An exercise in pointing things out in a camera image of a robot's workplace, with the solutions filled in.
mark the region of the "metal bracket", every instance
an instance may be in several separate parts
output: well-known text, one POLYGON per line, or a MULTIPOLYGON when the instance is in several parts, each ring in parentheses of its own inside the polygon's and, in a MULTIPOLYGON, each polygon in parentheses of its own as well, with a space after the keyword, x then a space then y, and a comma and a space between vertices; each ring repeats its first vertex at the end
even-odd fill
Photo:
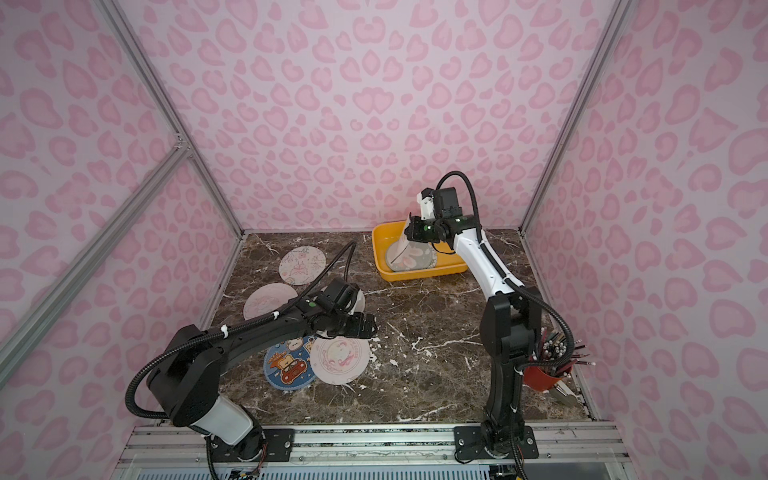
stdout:
POLYGON ((186 160, 173 149, 125 201, 107 224, 69 263, 69 268, 18 322, 17 329, 0 347, 0 388, 11 378, 27 355, 53 327, 61 312, 91 280, 98 267, 120 243, 134 222, 154 201, 176 169, 186 160))
MULTIPOLYGON (((455 440, 456 458, 466 462, 468 460, 503 460, 511 459, 511 453, 504 456, 492 455, 485 447, 480 427, 455 427, 453 429, 455 440)), ((523 430, 523 442, 518 443, 523 458, 538 458, 538 447, 533 429, 526 425, 523 430)))
POLYGON ((544 172, 541 174, 541 178, 539 178, 531 197, 531 203, 528 205, 525 215, 523 215, 519 227, 521 235, 531 228, 538 208, 544 203, 547 188, 558 170, 558 165, 564 157, 566 147, 578 128, 583 113, 588 109, 589 97, 597 88, 603 72, 609 65, 611 54, 616 48, 616 44, 619 42, 624 29, 631 22, 632 12, 636 4, 637 0, 616 0, 611 13, 606 19, 603 34, 598 40, 592 58, 586 65, 584 76, 571 103, 570 110, 564 119, 562 128, 558 132, 558 138, 545 163, 544 172))
MULTIPOLYGON (((266 458, 265 462, 288 462, 290 453, 293 451, 293 438, 296 435, 294 429, 264 429, 266 437, 266 458)), ((238 462, 237 456, 231 449, 223 448, 222 445, 214 448, 211 453, 211 460, 214 463, 234 463, 238 462)))
POLYGON ((221 214, 232 228, 235 237, 238 239, 242 238, 243 226, 240 225, 240 221, 232 210, 229 200, 214 180, 213 174, 210 172, 202 155, 200 155, 200 152, 197 150, 197 147, 194 144, 194 139, 184 125, 180 113, 175 108, 173 101, 170 99, 170 95, 163 86, 163 81, 161 80, 162 77, 157 73, 156 69, 149 61, 149 57, 141 46, 141 41, 131 26, 131 23, 128 21, 125 12, 123 12, 119 1, 96 0, 94 3, 101 10, 109 28, 114 33, 115 39, 122 47, 128 60, 134 66, 134 69, 147 89, 147 93, 153 98, 157 105, 158 111, 165 117, 170 128, 176 133, 177 147, 179 143, 182 142, 189 147, 192 153, 190 156, 190 158, 192 158, 192 165, 200 175, 203 185, 206 190, 208 190, 212 200, 218 206, 221 214))

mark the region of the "marble countertop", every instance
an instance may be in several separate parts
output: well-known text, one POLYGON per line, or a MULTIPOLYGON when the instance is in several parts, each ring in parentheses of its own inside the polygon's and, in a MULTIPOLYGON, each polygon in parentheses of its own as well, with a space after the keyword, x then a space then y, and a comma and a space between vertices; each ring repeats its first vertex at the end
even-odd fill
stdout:
MULTIPOLYGON (((513 230, 490 230, 489 241, 526 285, 535 284, 528 258, 513 230)), ((349 281, 366 295, 366 312, 376 315, 375 359, 347 386, 318 379, 295 392, 273 388, 264 378, 263 353, 228 372, 220 391, 251 410, 263 424, 477 422, 490 385, 490 357, 478 325, 485 298, 470 272, 389 283, 373 260, 370 233, 260 233, 248 236, 214 326, 242 320, 243 305, 257 288, 282 282, 278 266, 295 247, 320 248, 330 260, 350 240, 357 249, 349 281)), ((341 274, 345 261, 330 274, 341 274)), ((584 407, 566 407, 548 392, 524 387, 524 417, 585 420, 584 407)))

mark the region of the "white plate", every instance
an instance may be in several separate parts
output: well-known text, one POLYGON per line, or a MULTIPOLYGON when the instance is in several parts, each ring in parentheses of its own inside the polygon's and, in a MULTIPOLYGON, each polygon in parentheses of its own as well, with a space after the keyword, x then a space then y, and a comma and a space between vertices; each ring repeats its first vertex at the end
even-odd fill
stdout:
POLYGON ((288 300, 299 296, 291 285, 270 283, 251 293, 243 305, 243 318, 250 320, 277 310, 288 300))
POLYGON ((316 247, 297 247, 280 261, 280 277, 290 285, 306 285, 326 267, 326 255, 316 247))
POLYGON ((370 356, 368 340, 337 336, 331 340, 315 340, 310 362, 317 378, 331 385, 343 385, 366 370, 370 356))

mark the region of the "aluminum frame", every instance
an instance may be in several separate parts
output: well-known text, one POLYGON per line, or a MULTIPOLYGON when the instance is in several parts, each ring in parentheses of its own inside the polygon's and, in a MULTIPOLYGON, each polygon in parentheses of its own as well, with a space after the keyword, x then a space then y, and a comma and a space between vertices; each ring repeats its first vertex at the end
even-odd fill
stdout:
POLYGON ((199 325, 201 330, 209 328, 210 324, 214 321, 214 315, 216 314, 219 302, 221 302, 221 297, 224 295, 224 290, 227 289, 227 284, 229 284, 230 279, 232 278, 232 272, 235 270, 235 266, 237 265, 237 259, 240 258, 240 253, 243 252, 243 247, 245 247, 246 238, 247 235, 243 235, 243 237, 239 240, 235 240, 232 251, 227 258, 227 265, 219 275, 219 280, 217 282, 218 288, 216 293, 210 298, 210 300, 208 300, 208 304, 203 311, 203 315, 200 317, 202 320, 199 325))
MULTIPOLYGON (((453 428, 479 424, 402 423, 383 425, 275 425, 295 429, 290 461, 266 462, 269 467, 297 465, 455 465, 453 428)), ((613 422, 528 422, 540 453, 526 463, 630 462, 613 422)), ((184 468, 205 461, 201 435, 171 426, 137 427, 118 460, 123 468, 184 468)), ((512 460, 478 460, 480 465, 511 464, 512 460)), ((254 467, 258 462, 217 464, 254 467)))
POLYGON ((519 231, 523 236, 536 218, 538 208, 544 201, 544 196, 552 182, 552 178, 563 160, 568 143, 573 138, 579 121, 587 110, 589 98, 598 86, 600 78, 607 66, 607 61, 613 54, 621 34, 624 32, 627 25, 629 25, 632 12, 636 5, 637 0, 617 0, 616 3, 614 3, 614 7, 608 16, 608 21, 603 29, 603 34, 598 40, 598 46, 595 48, 592 58, 587 66, 587 70, 584 73, 584 80, 579 85, 576 97, 573 103, 571 103, 571 108, 568 110, 568 114, 565 117, 565 122, 558 132, 554 148, 547 159, 544 173, 541 175, 541 178, 536 185, 536 189, 534 190, 531 203, 528 205, 525 215, 523 215, 523 220, 519 228, 519 231))
POLYGON ((51 329, 95 271, 120 243, 134 222, 152 203, 176 169, 191 155, 187 144, 179 142, 152 171, 150 176, 112 215, 99 233, 80 251, 64 274, 51 286, 45 298, 19 320, 19 327, 0 347, 0 388, 11 378, 25 358, 51 329))
POLYGON ((131 23, 125 16, 122 7, 116 0, 95 0, 95 3, 101 10, 101 14, 109 24, 110 29, 113 31, 126 56, 133 64, 134 69, 144 82, 144 86, 147 88, 149 95, 154 99, 160 112, 165 118, 165 121, 176 133, 179 141, 184 141, 189 144, 192 150, 192 163, 195 170, 197 170, 197 173, 200 175, 200 178, 202 178, 203 185, 205 185, 208 193, 214 199, 214 203, 218 206, 219 211, 227 219, 227 223, 235 232, 236 237, 240 239, 243 236, 242 224, 240 224, 229 201, 224 196, 223 191, 219 188, 219 185, 214 180, 208 166, 205 164, 200 151, 194 143, 194 139, 184 126, 184 122, 174 107, 170 95, 165 91, 160 76, 149 62, 149 59, 144 52, 144 48, 141 46, 141 43, 139 42, 134 29, 131 27, 131 23))

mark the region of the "pink leopard print wall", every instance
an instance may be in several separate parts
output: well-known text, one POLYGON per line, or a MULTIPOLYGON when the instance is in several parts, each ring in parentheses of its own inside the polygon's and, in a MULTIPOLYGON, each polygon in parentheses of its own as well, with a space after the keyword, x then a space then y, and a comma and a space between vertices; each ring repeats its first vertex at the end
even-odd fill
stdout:
POLYGON ((643 0, 532 231, 641 478, 768 478, 768 3, 643 0))
MULTIPOLYGON (((146 424, 125 386, 178 328, 200 324, 233 242, 182 165, 0 391, 0 477, 108 478, 146 424)), ((139 404, 157 408, 144 384, 139 404)))
POLYGON ((0 6, 0 343, 170 150, 88 0, 0 6))
POLYGON ((312 230, 455 168, 518 226, 613 1, 121 4, 243 225, 312 230))

